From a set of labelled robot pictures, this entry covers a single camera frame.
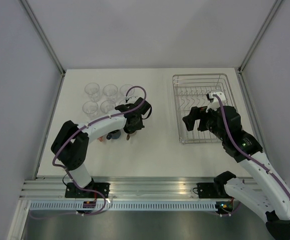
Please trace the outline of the blue ceramic mug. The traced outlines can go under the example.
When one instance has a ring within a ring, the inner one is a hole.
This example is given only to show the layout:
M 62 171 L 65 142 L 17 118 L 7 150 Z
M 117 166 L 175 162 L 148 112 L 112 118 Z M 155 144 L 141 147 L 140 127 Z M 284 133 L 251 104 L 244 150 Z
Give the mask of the blue ceramic mug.
M 121 131 L 118 129 L 118 130 L 114 130 L 114 131 L 109 132 L 106 136 L 106 139 L 107 140 L 117 140 L 120 138 L 120 136 L 121 136 Z

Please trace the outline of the clear glass cup four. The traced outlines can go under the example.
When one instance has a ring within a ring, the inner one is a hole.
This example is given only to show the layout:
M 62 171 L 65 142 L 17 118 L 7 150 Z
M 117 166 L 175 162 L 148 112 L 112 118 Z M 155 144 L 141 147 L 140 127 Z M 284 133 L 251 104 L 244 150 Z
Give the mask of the clear glass cup four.
M 128 103 L 127 99 L 123 99 L 119 102 L 119 105 L 126 105 Z

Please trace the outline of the clear glass cup five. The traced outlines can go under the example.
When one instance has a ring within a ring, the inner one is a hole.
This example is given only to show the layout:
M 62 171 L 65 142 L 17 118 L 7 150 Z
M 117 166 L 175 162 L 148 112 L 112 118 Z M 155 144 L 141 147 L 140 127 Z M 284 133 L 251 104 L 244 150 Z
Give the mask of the clear glass cup five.
M 114 110 L 115 107 L 116 107 L 115 102 L 109 99 L 101 103 L 100 110 L 102 113 L 108 114 L 110 111 Z

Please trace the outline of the clear glass cup three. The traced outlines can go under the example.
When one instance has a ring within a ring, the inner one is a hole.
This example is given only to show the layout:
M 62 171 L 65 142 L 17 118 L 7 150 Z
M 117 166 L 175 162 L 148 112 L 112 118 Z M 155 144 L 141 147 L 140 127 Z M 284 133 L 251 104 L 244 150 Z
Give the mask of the clear glass cup three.
M 128 98 L 132 97 L 134 95 L 134 91 L 135 89 L 133 88 L 131 84 L 125 84 L 120 87 L 120 94 L 123 97 L 128 97 Z

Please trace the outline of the pink ceramic mug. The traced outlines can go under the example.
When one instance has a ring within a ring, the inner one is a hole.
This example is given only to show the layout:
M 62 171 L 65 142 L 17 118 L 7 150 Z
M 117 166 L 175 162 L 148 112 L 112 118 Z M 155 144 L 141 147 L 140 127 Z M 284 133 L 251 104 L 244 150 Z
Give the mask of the pink ceramic mug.
M 101 143 L 104 143 L 106 141 L 106 137 L 105 136 L 101 136 L 99 138 L 97 138 L 97 140 Z

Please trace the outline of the clear glass cup two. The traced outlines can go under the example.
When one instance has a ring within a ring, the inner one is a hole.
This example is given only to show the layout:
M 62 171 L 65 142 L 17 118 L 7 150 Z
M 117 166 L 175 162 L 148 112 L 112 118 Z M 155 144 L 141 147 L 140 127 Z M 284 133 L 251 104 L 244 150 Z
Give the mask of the clear glass cup two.
M 108 100 L 116 102 L 118 97 L 118 88 L 114 84 L 108 84 L 103 88 L 103 94 Z

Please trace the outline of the clear glass cup one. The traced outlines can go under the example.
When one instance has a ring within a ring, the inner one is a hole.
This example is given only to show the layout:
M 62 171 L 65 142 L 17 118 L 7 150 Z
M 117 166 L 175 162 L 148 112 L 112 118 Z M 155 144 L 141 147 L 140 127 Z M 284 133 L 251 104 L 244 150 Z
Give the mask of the clear glass cup one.
M 85 86 L 85 93 L 93 102 L 98 102 L 101 98 L 100 86 L 94 82 L 91 82 Z

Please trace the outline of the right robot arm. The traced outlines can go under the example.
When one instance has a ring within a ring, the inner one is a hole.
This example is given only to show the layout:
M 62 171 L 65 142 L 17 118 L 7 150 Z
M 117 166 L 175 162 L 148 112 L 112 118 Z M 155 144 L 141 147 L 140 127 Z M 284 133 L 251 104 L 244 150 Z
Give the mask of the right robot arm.
M 263 220 L 274 239 L 290 240 L 290 189 L 272 167 L 262 146 L 243 130 L 236 109 L 195 106 L 182 120 L 188 131 L 199 121 L 198 131 L 210 131 L 221 140 L 225 152 L 252 176 L 263 192 L 255 192 L 226 171 L 214 178 L 214 194 L 237 199 Z

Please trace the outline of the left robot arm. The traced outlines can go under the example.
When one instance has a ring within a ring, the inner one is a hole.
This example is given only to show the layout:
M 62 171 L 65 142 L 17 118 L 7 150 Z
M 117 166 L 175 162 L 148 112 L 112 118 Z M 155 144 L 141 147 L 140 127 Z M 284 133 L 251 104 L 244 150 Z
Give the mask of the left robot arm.
M 144 128 L 143 121 L 151 114 L 152 105 L 139 97 L 134 103 L 118 105 L 90 123 L 66 121 L 51 146 L 53 166 L 63 168 L 72 180 L 66 185 L 65 197 L 106 198 L 109 184 L 95 182 L 85 167 L 88 145 L 101 137 L 116 139 L 121 132 L 132 135 Z

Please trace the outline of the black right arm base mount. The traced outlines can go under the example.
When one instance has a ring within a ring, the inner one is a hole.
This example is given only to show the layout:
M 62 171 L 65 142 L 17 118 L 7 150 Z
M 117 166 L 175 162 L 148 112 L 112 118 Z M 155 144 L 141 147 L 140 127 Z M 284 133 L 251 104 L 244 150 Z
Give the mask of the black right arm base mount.
M 214 183 L 199 182 L 197 185 L 197 193 L 200 199 L 217 199 L 218 193 L 214 187 Z

